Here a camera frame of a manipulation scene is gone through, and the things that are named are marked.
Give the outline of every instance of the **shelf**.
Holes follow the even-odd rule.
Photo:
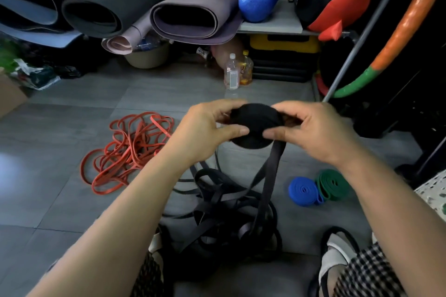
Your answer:
[[[299,18],[294,13],[294,3],[279,0],[272,14],[261,23],[243,22],[238,33],[264,33],[287,35],[318,35],[304,30]]]

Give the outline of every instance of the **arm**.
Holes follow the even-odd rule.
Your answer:
[[[243,100],[191,107],[169,142],[66,252],[29,297],[129,296],[172,188],[192,164],[248,128],[216,128]]]
[[[342,172],[408,296],[446,296],[446,223],[361,145],[330,105],[285,101],[273,107],[303,122],[264,136],[299,145]]]

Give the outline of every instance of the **person's right hand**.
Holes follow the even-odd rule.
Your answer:
[[[263,136],[304,148],[310,156],[339,168],[354,160],[366,149],[352,129],[328,103],[284,101],[272,106],[291,118],[300,119],[291,127],[267,129]]]

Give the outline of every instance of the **purple yoga mat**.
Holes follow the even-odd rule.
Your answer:
[[[175,41],[219,45],[242,24],[238,0],[165,0],[150,11],[153,29]]]

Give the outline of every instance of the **clear plastic bottle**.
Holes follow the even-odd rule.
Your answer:
[[[229,90],[237,89],[240,85],[240,62],[236,60],[234,53],[229,55],[229,60],[226,63],[224,84]]]
[[[254,63],[248,57],[249,51],[244,50],[244,61],[240,64],[240,85],[246,86],[253,82],[253,67]]]

